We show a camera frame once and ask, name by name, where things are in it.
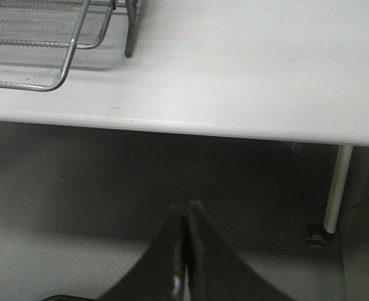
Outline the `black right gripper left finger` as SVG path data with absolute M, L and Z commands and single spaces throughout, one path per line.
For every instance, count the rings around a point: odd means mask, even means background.
M 136 264 L 98 300 L 183 300 L 184 208 L 173 205 L 155 240 Z

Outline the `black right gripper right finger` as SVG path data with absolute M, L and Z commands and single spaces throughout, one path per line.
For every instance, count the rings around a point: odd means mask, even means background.
M 189 289 L 192 300 L 290 300 L 224 242 L 199 201 L 188 204 Z

